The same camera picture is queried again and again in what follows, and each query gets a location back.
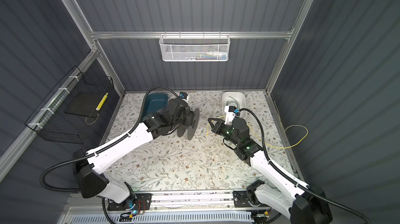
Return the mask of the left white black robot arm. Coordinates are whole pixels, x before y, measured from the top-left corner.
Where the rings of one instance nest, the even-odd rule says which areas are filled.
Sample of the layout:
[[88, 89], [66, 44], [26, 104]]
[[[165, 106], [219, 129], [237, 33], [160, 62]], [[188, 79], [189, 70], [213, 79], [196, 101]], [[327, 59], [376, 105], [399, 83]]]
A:
[[[129, 183], [119, 183], [105, 176], [105, 171], [116, 161], [131, 151], [149, 143], [160, 136], [176, 133], [178, 137], [187, 133], [187, 139], [194, 137], [198, 127], [200, 110], [192, 110], [188, 104], [188, 94], [173, 93], [165, 108], [145, 114], [146, 102], [143, 101], [135, 125], [111, 141], [87, 152], [78, 150], [71, 160], [61, 162], [46, 169], [40, 175], [40, 185], [55, 192], [79, 192], [85, 199], [99, 197], [109, 199], [126, 210], [133, 210], [139, 200]], [[74, 165], [77, 188], [61, 188], [46, 182], [46, 176], [68, 164]]]

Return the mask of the grey perforated cable spool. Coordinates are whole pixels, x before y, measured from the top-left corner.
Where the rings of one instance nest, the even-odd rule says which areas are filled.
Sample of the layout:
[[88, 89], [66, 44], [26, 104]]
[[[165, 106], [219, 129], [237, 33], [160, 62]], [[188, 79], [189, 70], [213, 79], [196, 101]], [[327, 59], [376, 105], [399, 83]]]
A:
[[194, 111], [191, 111], [187, 115], [183, 125], [178, 127], [177, 136], [182, 137], [184, 133], [187, 132], [187, 139], [192, 140], [193, 137], [195, 136], [195, 132], [199, 124], [199, 119], [200, 119], [200, 110], [196, 109]]

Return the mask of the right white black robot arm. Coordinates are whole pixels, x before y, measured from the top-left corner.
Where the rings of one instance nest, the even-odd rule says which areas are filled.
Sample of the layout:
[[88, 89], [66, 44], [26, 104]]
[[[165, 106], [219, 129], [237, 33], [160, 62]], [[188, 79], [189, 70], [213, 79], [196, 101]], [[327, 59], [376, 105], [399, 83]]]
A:
[[329, 224], [333, 220], [330, 206], [340, 208], [363, 220], [371, 221], [364, 214], [327, 199], [319, 186], [310, 186], [283, 169], [268, 155], [266, 143], [256, 143], [250, 136], [250, 128], [240, 117], [243, 109], [228, 107], [225, 119], [209, 118], [211, 131], [223, 138], [223, 142], [234, 144], [232, 150], [237, 157], [263, 174], [277, 188], [268, 188], [261, 180], [246, 189], [251, 205], [265, 204], [277, 210], [293, 224]]

